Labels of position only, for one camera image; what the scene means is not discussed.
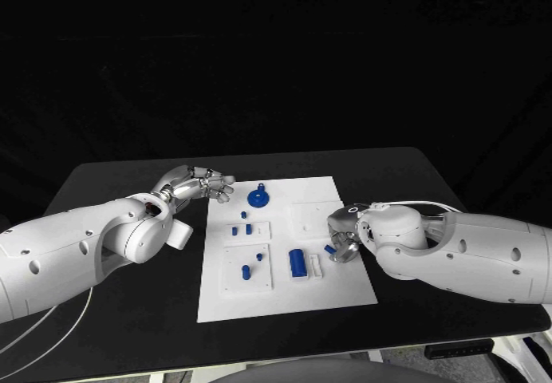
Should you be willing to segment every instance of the round joint cover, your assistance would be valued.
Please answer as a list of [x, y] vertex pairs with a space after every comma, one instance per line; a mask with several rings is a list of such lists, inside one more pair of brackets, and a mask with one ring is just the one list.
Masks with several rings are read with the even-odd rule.
[[367, 212], [367, 224], [379, 235], [404, 235], [422, 224], [422, 217], [415, 209], [393, 205], [381, 211]]
[[265, 192], [265, 186], [259, 184], [256, 190], [253, 190], [247, 195], [247, 203], [252, 207], [266, 206], [269, 200], [268, 193]]

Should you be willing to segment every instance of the black table top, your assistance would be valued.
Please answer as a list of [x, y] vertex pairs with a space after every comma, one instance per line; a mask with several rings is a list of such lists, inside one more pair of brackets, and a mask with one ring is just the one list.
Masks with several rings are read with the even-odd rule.
[[[148, 192], [164, 172], [181, 164], [213, 168], [234, 175], [237, 181], [331, 176], [344, 204], [422, 199], [464, 208], [420, 151], [383, 148], [83, 164], [70, 174], [46, 215]], [[550, 326], [540, 305], [485, 302], [423, 282], [393, 279], [366, 249], [361, 260], [377, 305], [197, 324], [207, 200], [194, 200], [175, 218], [194, 228], [184, 250], [164, 246], [146, 263], [123, 267], [106, 278], [93, 288], [87, 312], [67, 339], [5, 381], [76, 380], [497, 337]], [[0, 357], [0, 376], [60, 339], [86, 297], [82, 293], [61, 304]], [[0, 325], [0, 347], [40, 316]]]

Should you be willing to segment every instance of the white mounting plate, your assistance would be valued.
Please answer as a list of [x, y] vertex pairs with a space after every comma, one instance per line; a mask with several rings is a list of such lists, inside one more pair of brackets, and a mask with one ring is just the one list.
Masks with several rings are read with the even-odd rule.
[[[256, 189], [259, 182], [265, 184], [270, 201], [265, 207], [255, 208], [247, 204], [247, 193]], [[318, 239], [301, 240], [296, 240], [292, 234], [291, 205], [338, 201], [332, 178], [234, 182], [232, 187], [234, 192], [227, 203], [208, 200], [197, 322], [377, 303], [361, 258], [355, 257], [348, 263], [331, 262], [322, 250], [331, 243], [328, 234]], [[242, 220], [242, 211], [247, 213], [244, 220]], [[246, 243], [246, 245], [263, 243], [269, 245], [272, 291], [226, 296], [220, 294], [220, 259], [223, 249], [227, 247], [226, 225], [247, 222], [270, 223], [270, 240]], [[304, 252], [308, 275], [314, 275], [309, 255], [318, 254], [321, 279], [308, 278], [301, 283], [289, 280], [288, 252], [292, 249], [301, 249]]]
[[[246, 234], [246, 225], [250, 225], [250, 234]], [[232, 228], [236, 227], [237, 235], [232, 235]], [[252, 223], [234, 223], [226, 225], [224, 230], [224, 243], [255, 243], [259, 241], [270, 240], [270, 223], [269, 222], [252, 222]]]
[[[262, 293], [272, 290], [270, 252], [268, 244], [224, 247], [220, 259], [220, 294], [232, 296], [243, 293]], [[242, 266], [247, 265], [250, 278], [242, 277]]]
[[291, 205], [291, 221], [295, 239], [325, 238], [327, 216], [341, 207], [341, 201], [293, 203]]

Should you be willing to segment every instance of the robotic hand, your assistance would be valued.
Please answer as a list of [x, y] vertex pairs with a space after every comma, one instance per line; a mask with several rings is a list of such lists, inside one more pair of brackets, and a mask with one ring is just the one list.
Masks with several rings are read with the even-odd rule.
[[446, 205], [422, 216], [404, 204], [354, 204], [327, 217], [334, 262], [358, 254], [360, 243], [384, 273], [442, 290], [502, 303], [552, 303], [552, 230]]
[[0, 234], [0, 323], [80, 294], [162, 244], [181, 250], [193, 229], [172, 218], [191, 199], [224, 203], [233, 176], [180, 166], [139, 193], [34, 219]]

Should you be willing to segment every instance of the blue object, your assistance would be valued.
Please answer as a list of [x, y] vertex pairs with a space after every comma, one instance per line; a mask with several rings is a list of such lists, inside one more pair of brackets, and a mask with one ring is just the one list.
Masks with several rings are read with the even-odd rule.
[[334, 254], [335, 251], [337, 251], [330, 245], [325, 245], [324, 250], [325, 250], [330, 254]]
[[293, 249], [289, 251], [289, 265], [291, 265], [291, 276], [305, 277], [306, 274], [306, 265], [304, 264], [304, 255], [302, 250]]
[[252, 207], [266, 206], [269, 200], [268, 193], [265, 192], [265, 184], [259, 184], [256, 190], [247, 195], [247, 202]]
[[242, 266], [242, 277], [243, 279], [247, 281], [249, 278], [250, 278], [250, 270], [249, 270], [249, 266], [247, 265], [243, 265]]

